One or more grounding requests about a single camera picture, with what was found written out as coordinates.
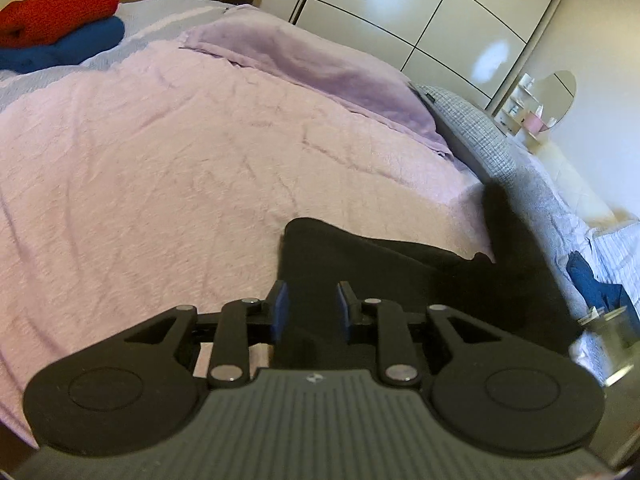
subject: round mirror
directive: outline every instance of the round mirror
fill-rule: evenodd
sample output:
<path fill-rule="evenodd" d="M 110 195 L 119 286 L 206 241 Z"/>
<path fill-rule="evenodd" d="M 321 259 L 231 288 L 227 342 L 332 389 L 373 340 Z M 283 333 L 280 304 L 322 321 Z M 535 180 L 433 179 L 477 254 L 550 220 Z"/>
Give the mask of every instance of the round mirror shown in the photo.
<path fill-rule="evenodd" d="M 542 122 L 551 128 L 564 117 L 574 102 L 575 77 L 568 70 L 554 72 L 549 77 L 534 81 L 530 92 L 543 107 Z"/>
<path fill-rule="evenodd" d="M 555 126 L 569 111 L 575 89 L 575 77 L 568 70 L 541 80 L 525 74 L 496 112 L 495 121 L 505 133 L 526 132 L 536 137 Z"/>

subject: bed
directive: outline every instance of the bed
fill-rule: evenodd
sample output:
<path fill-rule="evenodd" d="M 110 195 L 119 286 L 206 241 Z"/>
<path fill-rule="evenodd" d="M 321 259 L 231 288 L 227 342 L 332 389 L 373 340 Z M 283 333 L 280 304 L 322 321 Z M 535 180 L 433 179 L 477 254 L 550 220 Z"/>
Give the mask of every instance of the bed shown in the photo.
<path fill-rule="evenodd" d="M 540 215 L 555 205 L 537 173 L 518 180 L 517 153 L 470 141 L 481 112 L 460 103 L 452 112 L 443 91 L 417 89 L 450 151 L 304 85 L 183 48 L 185 31 L 229 7 L 123 4 L 120 46 L 78 67 L 0 75 L 0 272 L 10 284 L 0 420 L 30 444 L 20 402 L 38 370 L 176 304 L 215 312 L 263 297 L 295 217 L 472 258 L 490 254 L 479 190 L 499 176 L 529 192 L 513 193 L 529 224 L 554 231 L 542 241 L 559 282 L 563 255 L 582 243 L 570 211 L 555 227 Z M 587 364 L 604 373 L 585 345 Z"/>

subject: shelf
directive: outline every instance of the shelf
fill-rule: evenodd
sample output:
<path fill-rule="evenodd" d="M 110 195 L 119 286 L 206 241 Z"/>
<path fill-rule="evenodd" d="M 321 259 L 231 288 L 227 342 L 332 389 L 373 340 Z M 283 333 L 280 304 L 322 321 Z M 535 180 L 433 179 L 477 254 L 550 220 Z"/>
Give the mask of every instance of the shelf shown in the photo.
<path fill-rule="evenodd" d="M 527 89 L 526 86 L 524 86 L 523 84 L 518 83 L 518 86 L 520 88 L 522 88 L 527 94 L 529 94 L 531 97 L 533 97 L 534 95 L 529 91 L 529 89 Z"/>
<path fill-rule="evenodd" d="M 533 95 L 529 90 L 527 90 L 524 85 L 521 85 L 520 83 L 518 83 L 518 88 L 520 88 L 523 92 L 529 94 L 529 96 L 537 103 L 539 103 L 540 101 L 538 101 L 538 99 L 536 99 L 536 96 Z"/>
<path fill-rule="evenodd" d="M 498 129 L 502 132 L 503 135 L 513 137 L 514 133 L 510 129 L 508 129 L 507 126 L 505 126 L 504 124 L 502 124 L 500 121 L 496 120 L 495 118 L 494 118 L 494 124 L 496 126 L 498 126 Z"/>
<path fill-rule="evenodd" d="M 505 114 L 508 118 L 511 119 L 511 122 L 513 122 L 514 124 L 517 124 L 518 126 L 522 126 L 522 124 L 520 124 L 520 121 L 517 120 L 514 116 L 512 116 L 511 114 Z"/>
<path fill-rule="evenodd" d="M 513 119 L 513 120 L 514 120 L 514 121 L 516 121 L 518 124 L 520 124 L 520 121 L 518 121 L 514 116 L 512 116 L 512 115 L 509 113 L 509 110 L 510 110 L 510 108 L 505 108 L 504 106 L 503 106 L 502 108 L 500 108 L 500 111 L 501 111 L 503 114 L 508 115 L 511 119 Z"/>
<path fill-rule="evenodd" d="M 514 103 L 516 103 L 520 108 L 525 107 L 524 103 L 520 101 L 520 99 L 518 99 L 517 97 L 514 97 L 513 94 L 511 94 L 508 98 L 511 99 Z"/>

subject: pillow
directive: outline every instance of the pillow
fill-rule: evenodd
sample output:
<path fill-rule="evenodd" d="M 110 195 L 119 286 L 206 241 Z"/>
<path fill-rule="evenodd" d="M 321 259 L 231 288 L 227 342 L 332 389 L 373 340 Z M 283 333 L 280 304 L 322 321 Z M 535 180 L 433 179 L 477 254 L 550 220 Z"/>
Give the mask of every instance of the pillow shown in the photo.
<path fill-rule="evenodd" d="M 412 89 L 433 117 L 433 120 L 436 123 L 436 131 L 447 142 L 449 149 L 456 159 L 462 161 L 466 167 L 473 171 L 480 182 L 490 182 L 491 177 L 484 168 L 484 165 L 480 160 L 478 160 L 473 150 L 470 149 L 468 143 L 463 142 L 463 139 L 460 138 L 460 134 L 457 133 L 458 128 L 449 123 L 449 121 L 436 108 L 436 105 L 434 104 L 435 99 L 423 92 L 420 92 L 415 86 L 412 86 Z"/>
<path fill-rule="evenodd" d="M 596 234 L 593 249 L 601 279 L 624 286 L 640 315 L 640 221 Z"/>
<path fill-rule="evenodd" d="M 455 136 L 476 156 L 483 171 L 478 178 L 504 183 L 516 170 L 516 160 L 504 134 L 481 110 L 459 95 L 435 86 L 416 85 L 452 126 Z"/>
<path fill-rule="evenodd" d="M 531 163 L 528 153 L 510 142 L 482 110 L 442 88 L 415 88 L 424 97 L 433 98 L 435 108 L 482 166 L 486 178 L 504 186 L 514 212 L 524 220 L 545 253 L 572 316 L 585 317 L 587 304 L 566 272 L 566 264 L 569 254 L 578 251 L 593 268 L 587 224 L 569 211 L 554 192 L 553 185 L 550 186 Z M 478 178 L 487 183 L 482 174 L 478 174 Z"/>
<path fill-rule="evenodd" d="M 400 71 L 251 5 L 229 9 L 215 22 L 190 30 L 184 46 L 322 92 L 352 112 L 451 154 Z"/>
<path fill-rule="evenodd" d="M 540 161 L 540 159 L 537 156 L 529 153 L 527 149 L 515 139 L 515 137 L 505 136 L 505 138 L 507 139 L 507 142 L 510 143 L 511 147 L 514 150 L 517 150 L 522 154 L 522 156 L 526 157 L 527 166 L 531 166 L 538 172 L 538 174 L 540 175 L 540 178 L 542 178 L 542 180 L 545 181 L 548 188 L 553 192 L 554 197 L 556 198 L 558 203 L 561 204 L 562 207 L 567 209 L 567 211 L 571 211 L 566 201 L 560 195 L 560 190 L 558 189 L 558 186 L 556 186 L 556 183 L 551 178 L 551 175 L 549 175 L 549 172 L 546 170 L 546 167 L 544 166 L 544 164 L 542 164 L 542 161 Z"/>

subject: black cloth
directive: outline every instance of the black cloth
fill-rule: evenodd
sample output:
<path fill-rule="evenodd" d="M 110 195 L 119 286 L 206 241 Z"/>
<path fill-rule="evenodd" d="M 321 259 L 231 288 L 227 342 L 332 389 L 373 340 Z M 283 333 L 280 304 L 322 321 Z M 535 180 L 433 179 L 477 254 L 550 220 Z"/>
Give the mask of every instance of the black cloth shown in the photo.
<path fill-rule="evenodd" d="M 590 265 L 577 251 L 569 254 L 566 271 L 590 308 L 611 312 L 626 306 L 629 323 L 640 336 L 640 320 L 624 286 L 597 281 Z"/>
<path fill-rule="evenodd" d="M 370 364 L 369 350 L 344 341 L 340 281 L 350 282 L 359 298 L 397 301 L 408 312 L 446 304 L 567 354 L 581 328 L 534 237 L 499 186 L 485 187 L 483 206 L 495 263 L 481 253 L 466 260 L 436 247 L 360 237 L 311 218 L 292 220 L 278 267 L 278 278 L 289 285 L 289 321 L 274 366 L 318 368 L 336 356 L 345 367 Z"/>

